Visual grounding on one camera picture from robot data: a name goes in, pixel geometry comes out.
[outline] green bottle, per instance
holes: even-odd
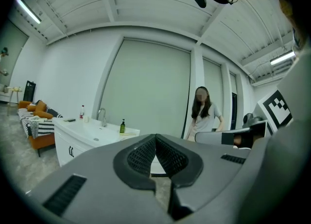
[[[120,126],[120,133],[124,133],[125,132],[125,124],[124,124],[124,119],[123,119],[123,122]]]

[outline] vent slot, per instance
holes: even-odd
[[[232,155],[228,155],[228,154],[222,155],[221,158],[224,160],[230,161],[230,162],[238,163],[238,164],[243,164],[246,160],[246,158],[242,158],[242,157],[238,157],[238,156],[232,156]]]
[[[72,175],[43,206],[54,214],[61,216],[69,204],[72,202],[86,178]]]

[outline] concrete floor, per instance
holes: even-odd
[[[7,106],[0,103],[0,160],[8,177],[24,192],[60,168],[55,146],[40,149],[40,154],[27,140],[17,109],[12,108],[7,116]],[[167,210],[171,181],[167,177],[152,179],[156,183],[155,197]]]

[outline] orange sofa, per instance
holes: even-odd
[[[33,116],[33,112],[27,112],[27,109],[26,109],[26,107],[31,103],[32,102],[20,101],[18,103],[18,110],[20,111],[21,114],[18,113],[18,115],[20,116],[20,119],[22,121],[22,124],[23,124],[23,127],[24,127],[26,134],[28,135],[28,140],[30,141],[31,146],[35,150],[38,151],[38,155],[40,157],[40,149],[43,147],[47,147],[47,146],[55,144],[55,139],[54,139],[54,133],[39,136],[37,138],[33,138],[33,136],[31,135],[31,131],[29,130],[30,128],[28,126],[28,118]],[[54,111],[54,110],[47,107],[47,111]]]

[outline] cabinet door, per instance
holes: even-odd
[[[67,164],[69,161],[73,160],[75,157],[84,152],[76,148],[69,142],[65,141],[59,135],[55,136],[55,144],[58,162],[60,166]]]

